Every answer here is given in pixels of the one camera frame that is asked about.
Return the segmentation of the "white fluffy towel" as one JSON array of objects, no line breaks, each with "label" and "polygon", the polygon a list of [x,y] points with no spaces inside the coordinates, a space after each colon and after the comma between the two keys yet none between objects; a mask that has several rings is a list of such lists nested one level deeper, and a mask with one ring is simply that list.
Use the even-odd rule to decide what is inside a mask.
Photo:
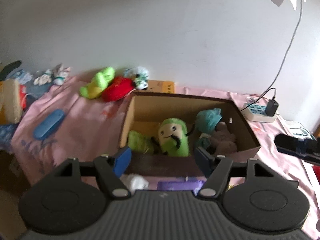
[{"label": "white fluffy towel", "polygon": [[120,177],[120,180],[131,193],[134,193],[136,190],[147,190],[149,188],[149,182],[138,174],[124,174]]}]

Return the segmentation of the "purple plastic package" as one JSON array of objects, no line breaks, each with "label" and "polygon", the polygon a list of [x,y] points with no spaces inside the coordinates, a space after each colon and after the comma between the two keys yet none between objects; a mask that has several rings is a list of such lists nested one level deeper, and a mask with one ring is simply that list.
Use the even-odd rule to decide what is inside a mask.
[{"label": "purple plastic package", "polygon": [[192,191],[195,195],[205,183],[205,180],[197,178],[185,178],[184,180],[159,181],[158,191]]}]

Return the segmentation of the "green cloth in box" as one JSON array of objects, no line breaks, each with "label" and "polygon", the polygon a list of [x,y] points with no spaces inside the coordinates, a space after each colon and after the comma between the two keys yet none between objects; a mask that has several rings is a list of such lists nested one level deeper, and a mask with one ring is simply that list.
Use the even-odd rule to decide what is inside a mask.
[{"label": "green cloth in box", "polygon": [[137,131],[129,131],[127,146],[131,148],[133,152],[141,154],[152,154],[154,152],[151,138]]}]

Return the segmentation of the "beige plush bear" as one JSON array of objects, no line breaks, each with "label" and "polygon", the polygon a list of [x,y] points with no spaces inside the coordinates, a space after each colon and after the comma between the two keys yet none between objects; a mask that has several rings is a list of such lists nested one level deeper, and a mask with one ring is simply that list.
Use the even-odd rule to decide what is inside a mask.
[{"label": "beige plush bear", "polygon": [[216,155],[232,154],[238,151],[236,136],[230,133],[225,122],[219,122],[210,136],[210,144]]}]

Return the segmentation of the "teal fluffy plush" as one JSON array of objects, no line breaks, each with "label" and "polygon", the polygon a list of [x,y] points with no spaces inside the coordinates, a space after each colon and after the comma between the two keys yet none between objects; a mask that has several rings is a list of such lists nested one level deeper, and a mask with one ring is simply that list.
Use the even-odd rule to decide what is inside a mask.
[{"label": "teal fluffy plush", "polygon": [[201,133],[212,134],[221,119],[220,108],[203,110],[196,116],[195,127]]}]

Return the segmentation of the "green smiling plush toy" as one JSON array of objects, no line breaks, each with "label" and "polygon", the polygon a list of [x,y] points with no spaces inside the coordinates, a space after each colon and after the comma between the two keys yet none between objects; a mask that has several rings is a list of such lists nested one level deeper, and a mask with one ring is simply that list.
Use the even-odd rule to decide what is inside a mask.
[{"label": "green smiling plush toy", "polygon": [[158,139],[151,138],[152,143],[157,146],[163,155],[169,157],[188,157],[188,137],[193,133],[195,124],[188,130],[187,124],[178,118],[164,120],[157,132]]}]

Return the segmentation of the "black power adapter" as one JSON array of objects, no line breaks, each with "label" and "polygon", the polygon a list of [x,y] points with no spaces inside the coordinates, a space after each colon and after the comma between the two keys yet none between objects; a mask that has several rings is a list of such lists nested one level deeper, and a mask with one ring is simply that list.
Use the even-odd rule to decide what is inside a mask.
[{"label": "black power adapter", "polygon": [[276,102],[276,100],[274,99],[269,100],[265,108],[265,114],[267,116],[274,116],[278,107],[279,107],[279,104]]}]

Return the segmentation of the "brown cardboard box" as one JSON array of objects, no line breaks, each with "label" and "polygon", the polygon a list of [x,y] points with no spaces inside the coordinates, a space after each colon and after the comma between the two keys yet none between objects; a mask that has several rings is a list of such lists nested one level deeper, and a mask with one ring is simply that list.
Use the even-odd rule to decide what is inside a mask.
[{"label": "brown cardboard box", "polygon": [[132,93],[122,124],[119,147],[127,145],[129,132],[136,131],[150,138],[150,149],[132,150],[127,174],[136,173],[152,177],[201,177],[203,173],[194,159],[194,146],[200,132],[188,136],[189,154],[186,157],[164,155],[160,148],[160,126],[168,118],[178,118],[191,130],[200,111],[219,108],[222,121],[235,134],[238,151],[228,155],[234,162],[245,163],[260,150],[260,143],[248,122],[231,100],[195,95],[164,93]]}]

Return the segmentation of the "white power strip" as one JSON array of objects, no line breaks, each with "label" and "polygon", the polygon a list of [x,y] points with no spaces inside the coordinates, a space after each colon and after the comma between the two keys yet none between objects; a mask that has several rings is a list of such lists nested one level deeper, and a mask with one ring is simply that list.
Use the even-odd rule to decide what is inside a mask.
[{"label": "white power strip", "polygon": [[245,103],[244,109],[241,111],[241,113],[248,121],[273,123],[277,118],[276,115],[266,115],[265,109],[266,106],[260,104],[249,105],[249,103]]}]

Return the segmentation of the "pink bed sheet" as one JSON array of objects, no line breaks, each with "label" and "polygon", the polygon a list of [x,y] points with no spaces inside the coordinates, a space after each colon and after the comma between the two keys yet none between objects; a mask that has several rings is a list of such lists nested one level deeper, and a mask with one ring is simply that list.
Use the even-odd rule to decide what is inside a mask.
[{"label": "pink bed sheet", "polygon": [[[60,87],[53,86],[30,106],[21,120],[11,145],[29,183],[37,183],[66,158],[90,161],[103,153],[117,151],[128,100],[104,103],[99,99],[84,99],[78,93],[82,84],[80,78],[73,77]],[[55,109],[66,113],[61,126],[44,141],[34,139],[35,127]],[[249,125],[260,143],[257,158],[285,178],[299,181],[299,189],[310,202],[303,229],[311,238],[319,239],[319,183],[313,168],[279,153],[273,142],[276,134],[289,133],[284,119]]]}]

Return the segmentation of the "red plush toy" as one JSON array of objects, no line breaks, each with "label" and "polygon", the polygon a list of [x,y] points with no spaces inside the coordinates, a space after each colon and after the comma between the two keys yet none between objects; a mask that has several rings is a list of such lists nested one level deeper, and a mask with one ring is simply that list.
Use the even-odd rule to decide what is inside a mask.
[{"label": "red plush toy", "polygon": [[135,85],[130,78],[118,76],[102,92],[101,97],[105,102],[118,101],[134,89]]}]

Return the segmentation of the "green yellow plush toy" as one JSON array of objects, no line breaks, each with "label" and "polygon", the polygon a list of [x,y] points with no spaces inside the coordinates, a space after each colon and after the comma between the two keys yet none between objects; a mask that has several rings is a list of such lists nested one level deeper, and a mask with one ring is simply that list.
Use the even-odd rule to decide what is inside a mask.
[{"label": "green yellow plush toy", "polygon": [[96,99],[108,87],[115,77],[115,69],[106,67],[97,72],[90,83],[79,89],[79,94],[87,99]]}]

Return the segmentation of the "blue glasses case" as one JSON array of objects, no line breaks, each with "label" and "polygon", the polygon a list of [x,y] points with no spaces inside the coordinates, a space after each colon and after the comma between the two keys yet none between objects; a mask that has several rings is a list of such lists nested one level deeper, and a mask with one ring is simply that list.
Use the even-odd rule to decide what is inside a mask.
[{"label": "blue glasses case", "polygon": [[33,131],[33,138],[44,140],[51,136],[61,125],[65,118],[65,112],[61,109],[52,111]]}]

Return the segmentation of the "white panda plush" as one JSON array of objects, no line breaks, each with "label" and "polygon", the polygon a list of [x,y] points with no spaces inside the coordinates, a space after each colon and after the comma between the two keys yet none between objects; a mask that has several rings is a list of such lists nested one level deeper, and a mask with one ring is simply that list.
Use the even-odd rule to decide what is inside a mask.
[{"label": "white panda plush", "polygon": [[123,77],[130,78],[137,90],[147,90],[149,86],[149,71],[142,66],[124,70]]}]

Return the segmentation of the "yellow book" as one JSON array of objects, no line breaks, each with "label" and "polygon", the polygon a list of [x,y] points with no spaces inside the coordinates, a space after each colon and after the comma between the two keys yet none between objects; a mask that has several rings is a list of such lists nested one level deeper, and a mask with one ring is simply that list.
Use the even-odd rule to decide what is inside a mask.
[{"label": "yellow book", "polygon": [[175,83],[173,81],[150,80],[147,92],[175,94]]}]

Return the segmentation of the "white knotted cloth toy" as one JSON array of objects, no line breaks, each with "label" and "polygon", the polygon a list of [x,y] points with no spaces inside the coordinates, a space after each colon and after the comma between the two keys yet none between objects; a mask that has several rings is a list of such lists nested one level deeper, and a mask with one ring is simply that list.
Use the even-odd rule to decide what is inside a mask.
[{"label": "white knotted cloth toy", "polygon": [[42,75],[34,80],[34,85],[42,86],[48,83],[61,86],[67,80],[71,72],[70,67],[64,67],[63,64],[59,64],[53,69],[46,70]]}]

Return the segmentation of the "tan paper bag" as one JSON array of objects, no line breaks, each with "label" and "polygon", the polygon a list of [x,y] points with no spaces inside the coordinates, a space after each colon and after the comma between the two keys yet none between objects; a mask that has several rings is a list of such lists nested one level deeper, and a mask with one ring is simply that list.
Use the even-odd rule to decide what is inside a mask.
[{"label": "tan paper bag", "polygon": [[22,117],[20,84],[17,80],[1,81],[0,92],[1,125],[17,124]]}]

